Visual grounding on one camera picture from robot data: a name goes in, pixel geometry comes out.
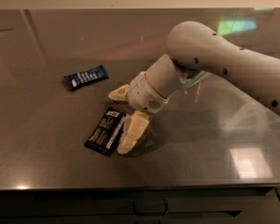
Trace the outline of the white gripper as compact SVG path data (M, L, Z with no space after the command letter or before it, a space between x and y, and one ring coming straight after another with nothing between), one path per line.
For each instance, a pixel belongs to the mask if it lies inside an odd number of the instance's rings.
M135 111L124 120L123 133L119 140L118 153L130 152L137 144L149 124L149 114L157 114L167 104L169 99L161 97L147 80L145 72L140 72L130 85L125 84L113 90L108 97L114 101L126 102Z

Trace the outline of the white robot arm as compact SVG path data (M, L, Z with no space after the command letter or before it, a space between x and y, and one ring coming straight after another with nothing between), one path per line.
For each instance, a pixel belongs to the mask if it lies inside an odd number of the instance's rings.
M129 84L108 97L124 101L134 113L124 120L118 153L129 153L158 113L178 90L194 86L211 74L235 85L280 116L280 59L242 49L196 21L176 25L168 35L168 52Z

